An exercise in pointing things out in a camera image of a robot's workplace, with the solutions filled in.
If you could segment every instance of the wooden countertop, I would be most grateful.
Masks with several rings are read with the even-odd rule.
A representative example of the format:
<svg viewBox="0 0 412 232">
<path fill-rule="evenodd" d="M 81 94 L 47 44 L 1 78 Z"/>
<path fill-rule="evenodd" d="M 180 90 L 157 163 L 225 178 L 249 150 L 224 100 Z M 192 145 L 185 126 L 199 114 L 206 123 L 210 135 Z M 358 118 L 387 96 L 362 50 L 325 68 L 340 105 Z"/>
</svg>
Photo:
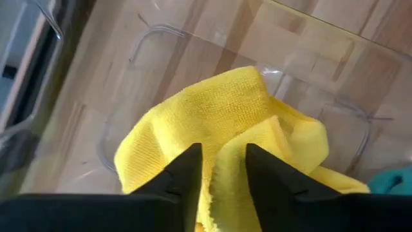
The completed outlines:
<svg viewBox="0 0 412 232">
<path fill-rule="evenodd" d="M 280 2 L 403 53 L 412 52 L 412 1 Z M 392 119 L 373 121 L 373 146 L 367 148 L 353 175 L 367 180 L 377 169 L 409 159 L 412 79 L 407 63 L 379 50 L 365 50 L 350 40 L 332 43 L 330 33 L 323 36 L 324 31 L 311 29 L 313 24 L 305 17 L 280 9 L 262 0 L 158 1 L 157 5 L 98 0 L 23 191 L 120 193 L 117 176 L 97 155 L 102 148 L 109 153 L 116 149 L 115 140 L 102 145 L 106 135 L 116 137 L 115 131 L 107 131 L 108 122 L 133 122 L 184 86 L 255 61 L 278 64 L 296 76 L 310 77 L 363 107 L 370 117 Z M 158 23 L 183 28 L 210 43 L 170 39 L 161 54 L 141 51 L 144 56 L 131 63 L 147 24 Z M 186 65 L 193 59 L 204 62 L 201 68 Z M 165 69 L 149 70 L 145 64 L 153 60 Z M 151 76 L 158 79 L 144 79 L 148 72 L 155 72 Z M 119 98 L 123 95 L 132 97 Z M 293 92 L 286 96 L 298 101 Z M 133 106 L 136 101 L 147 103 L 113 117 L 119 107 Z M 126 123 L 120 128 L 130 126 Z M 352 158 L 333 158 L 328 165 L 343 170 L 347 167 L 342 165 L 347 166 Z"/>
</svg>

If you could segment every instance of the wooden floor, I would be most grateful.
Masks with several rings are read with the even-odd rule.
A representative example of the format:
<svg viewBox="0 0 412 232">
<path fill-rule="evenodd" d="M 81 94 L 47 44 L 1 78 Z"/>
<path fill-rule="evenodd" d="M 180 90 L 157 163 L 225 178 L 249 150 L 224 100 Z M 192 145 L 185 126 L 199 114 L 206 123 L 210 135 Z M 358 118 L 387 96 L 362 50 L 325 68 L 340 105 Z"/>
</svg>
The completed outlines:
<svg viewBox="0 0 412 232">
<path fill-rule="evenodd" d="M 268 74 L 269 90 L 314 117 L 330 96 L 291 77 L 366 112 L 371 136 L 362 158 L 350 166 L 364 122 L 339 107 L 327 109 L 325 124 L 340 135 L 332 136 L 331 146 L 341 149 L 325 165 L 368 180 L 377 170 L 410 162 L 412 1 L 279 2 L 404 56 L 270 1 L 97 0 L 23 191 L 119 193 L 117 176 L 98 153 L 112 157 L 133 124 L 178 90 L 248 64 L 284 70 Z M 196 36 L 154 34 L 134 56 L 139 38 L 157 24 Z"/>
</svg>

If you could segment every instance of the teal cloth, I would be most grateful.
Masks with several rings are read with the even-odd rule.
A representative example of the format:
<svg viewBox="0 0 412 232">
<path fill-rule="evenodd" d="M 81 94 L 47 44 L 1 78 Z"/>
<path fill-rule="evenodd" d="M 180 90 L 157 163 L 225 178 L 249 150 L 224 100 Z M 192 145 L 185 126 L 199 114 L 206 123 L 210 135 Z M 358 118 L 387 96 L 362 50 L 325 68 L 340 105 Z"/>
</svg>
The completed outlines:
<svg viewBox="0 0 412 232">
<path fill-rule="evenodd" d="M 368 183 L 371 193 L 412 195 L 412 166 L 383 171 Z"/>
</svg>

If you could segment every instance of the microfiber cloth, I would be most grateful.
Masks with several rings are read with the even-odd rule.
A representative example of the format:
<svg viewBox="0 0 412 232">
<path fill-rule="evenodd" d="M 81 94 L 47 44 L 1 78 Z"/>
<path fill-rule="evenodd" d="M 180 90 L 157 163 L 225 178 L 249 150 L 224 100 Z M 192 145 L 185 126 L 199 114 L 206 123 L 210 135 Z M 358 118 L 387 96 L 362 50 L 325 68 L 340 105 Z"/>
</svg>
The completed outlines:
<svg viewBox="0 0 412 232">
<path fill-rule="evenodd" d="M 189 86 L 149 110 L 115 155 L 123 192 L 145 184 L 195 142 L 203 153 L 197 221 L 205 231 L 260 230 L 247 185 L 247 143 L 341 193 L 369 191 L 320 167 L 328 155 L 322 123 L 271 97 L 251 66 Z"/>
<path fill-rule="evenodd" d="M 372 193 L 412 195 L 412 166 L 383 171 L 368 183 Z"/>
</svg>

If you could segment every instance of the cloth fold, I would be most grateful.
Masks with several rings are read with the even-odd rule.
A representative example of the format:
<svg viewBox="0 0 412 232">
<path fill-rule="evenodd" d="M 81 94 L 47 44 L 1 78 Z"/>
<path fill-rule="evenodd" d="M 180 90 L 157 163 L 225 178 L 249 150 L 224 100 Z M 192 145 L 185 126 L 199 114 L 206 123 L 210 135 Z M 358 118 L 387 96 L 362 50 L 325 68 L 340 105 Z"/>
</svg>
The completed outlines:
<svg viewBox="0 0 412 232">
<path fill-rule="evenodd" d="M 328 155 L 324 126 L 271 97 L 251 66 L 187 87 L 149 110 L 115 155 L 124 193 L 145 184 L 195 142 L 202 143 L 197 221 L 205 231 L 260 230 L 245 176 L 247 143 L 341 193 L 368 192 L 366 185 L 320 167 Z"/>
</svg>

